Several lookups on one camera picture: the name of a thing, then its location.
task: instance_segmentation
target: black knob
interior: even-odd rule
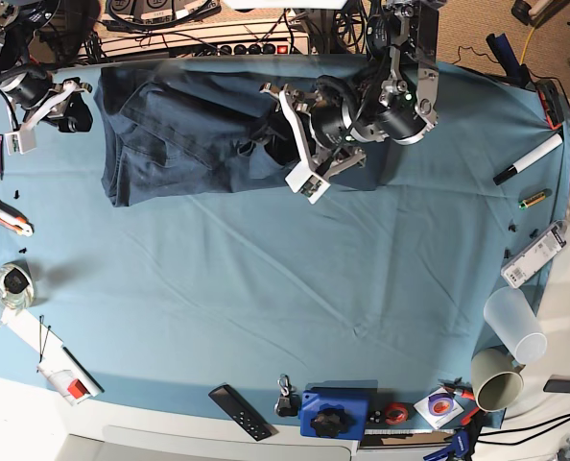
[[[265,55],[273,55],[274,53],[276,53],[276,47],[274,45],[272,45],[271,43],[266,43],[264,45],[263,53]]]
[[[311,421],[311,427],[315,429],[318,437],[338,437],[340,433],[348,431],[346,414],[343,410],[327,408],[320,411]]]
[[[253,43],[249,47],[249,54],[250,55],[261,55],[262,54],[262,47],[259,46],[257,43]]]

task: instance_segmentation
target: black device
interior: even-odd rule
[[[0,2],[0,89],[26,110],[26,120],[65,91],[65,84],[53,82],[49,67],[33,61],[29,53],[36,31],[48,24],[59,3],[60,0]],[[90,92],[91,87],[81,84],[80,79],[66,82],[76,84],[76,90],[53,106],[42,121],[62,133],[88,132],[93,118],[81,92]]]
[[[286,137],[297,141],[287,153],[301,162],[286,181],[311,203],[330,178],[365,163],[364,144],[388,138],[415,144],[438,123],[437,39],[445,0],[384,3],[370,1],[363,27],[367,68],[347,80],[319,76],[312,93],[272,83],[260,89],[291,126]]]
[[[311,420],[311,427],[318,437],[335,439],[339,434],[348,432],[350,426],[351,418],[344,410],[337,408],[326,408]]]
[[[208,397],[213,399],[253,440],[259,442],[273,435],[259,413],[230,385],[219,386],[210,391]]]
[[[556,84],[550,79],[540,79],[534,82],[536,92],[545,111],[545,118],[552,130],[557,130],[564,122],[564,112],[560,104],[560,93]]]
[[[532,7],[524,0],[515,0],[511,7],[511,14],[515,16],[519,22],[528,26],[531,23],[531,17],[529,15],[531,8]]]
[[[543,387],[543,392],[570,394],[570,376],[550,376]]]
[[[176,27],[221,11],[220,0],[107,0],[102,21],[109,31]]]

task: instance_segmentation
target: black marker cap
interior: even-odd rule
[[[506,180],[514,177],[516,174],[517,174],[517,170],[512,165],[509,168],[507,168],[505,171],[503,171],[502,173],[499,173],[498,175],[496,175],[494,177],[494,183],[496,185],[500,185],[503,182],[505,182]]]

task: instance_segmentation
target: wooden floor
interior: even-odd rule
[[[528,0],[531,5],[536,0]],[[550,15],[533,34],[525,63],[540,76],[558,77],[570,98],[570,0],[554,0],[556,14]],[[472,46],[478,53],[490,53],[488,34],[507,34],[515,55],[520,59],[531,30],[511,15],[512,0],[449,0],[441,9],[439,50],[441,61],[458,59],[458,47]],[[461,50],[459,65],[482,72],[503,74],[502,68],[471,50]]]

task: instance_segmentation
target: white paper cup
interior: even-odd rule
[[[506,287],[494,292],[484,318],[517,362],[533,363],[547,351],[547,338],[521,290]]]

